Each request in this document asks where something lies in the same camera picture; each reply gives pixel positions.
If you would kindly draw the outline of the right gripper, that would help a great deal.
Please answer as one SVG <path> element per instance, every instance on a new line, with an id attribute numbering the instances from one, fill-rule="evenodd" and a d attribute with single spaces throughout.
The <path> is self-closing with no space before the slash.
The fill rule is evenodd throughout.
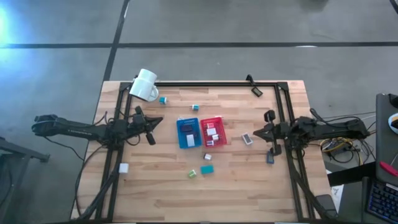
<path id="1" fill-rule="evenodd" d="M 286 150 L 291 151 L 290 141 L 288 140 L 288 132 L 290 131 L 290 126 L 288 122 L 281 122 L 279 124 L 274 124 L 275 111 L 269 110 L 264 113 L 264 120 L 267 124 L 258 130 L 253 132 L 253 135 L 265 140 L 265 142 L 271 142 L 272 147 L 270 152 L 273 156 L 278 156 L 282 154 L 282 147 L 277 143 L 278 139 L 283 139 L 285 141 L 284 146 Z"/>

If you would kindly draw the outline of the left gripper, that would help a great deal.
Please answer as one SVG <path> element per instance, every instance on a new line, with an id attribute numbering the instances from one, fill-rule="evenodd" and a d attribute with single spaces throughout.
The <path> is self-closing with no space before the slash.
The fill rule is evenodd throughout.
<path id="1" fill-rule="evenodd" d="M 149 117 L 143 113 L 140 106 L 135 107 L 136 113 L 132 115 L 132 122 L 127 126 L 127 137 L 125 141 L 130 146 L 136 146 L 140 143 L 140 134 L 145 133 L 148 143 L 153 146 L 156 141 L 153 137 L 153 130 L 163 121 L 163 117 Z M 138 137 L 136 143 L 129 142 L 130 138 Z"/>

